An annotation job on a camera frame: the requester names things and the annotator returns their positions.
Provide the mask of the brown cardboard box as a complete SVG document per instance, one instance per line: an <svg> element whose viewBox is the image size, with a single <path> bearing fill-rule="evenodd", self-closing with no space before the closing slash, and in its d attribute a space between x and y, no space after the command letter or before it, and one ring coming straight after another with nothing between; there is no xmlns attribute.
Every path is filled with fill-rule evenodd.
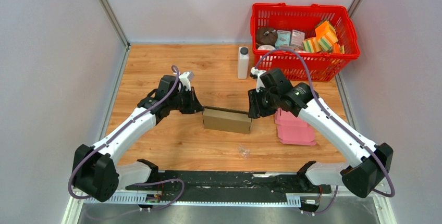
<svg viewBox="0 0 442 224"><path fill-rule="evenodd" d="M206 106L202 116L205 129L241 134L251 132L252 119L246 111Z"/></svg>

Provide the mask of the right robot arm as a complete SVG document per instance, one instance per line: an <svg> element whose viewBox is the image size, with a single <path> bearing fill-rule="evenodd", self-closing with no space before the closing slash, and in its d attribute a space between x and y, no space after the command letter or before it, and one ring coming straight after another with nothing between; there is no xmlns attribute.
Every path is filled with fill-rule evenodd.
<svg viewBox="0 0 442 224"><path fill-rule="evenodd" d="M346 159L344 163L310 161L300 169L297 185L311 192L318 185L344 186L355 196L366 198L387 179L393 149L364 137L334 113L318 93L304 82L293 85L279 68L251 68L256 88L248 90L252 119L273 115L281 109L305 121L324 136Z"/></svg>

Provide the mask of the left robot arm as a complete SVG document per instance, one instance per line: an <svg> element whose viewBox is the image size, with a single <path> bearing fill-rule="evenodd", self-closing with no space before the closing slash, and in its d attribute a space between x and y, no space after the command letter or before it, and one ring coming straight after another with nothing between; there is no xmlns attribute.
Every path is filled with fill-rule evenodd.
<svg viewBox="0 0 442 224"><path fill-rule="evenodd" d="M91 146L80 145L74 154L68 191L77 199L105 202L127 186L141 184L147 190L159 184L154 165L138 159L130 165L118 163L123 154L146 132L156 127L171 111L196 114L204 110L197 99L191 71L164 75L158 85L140 100L130 116L108 136Z"/></svg>

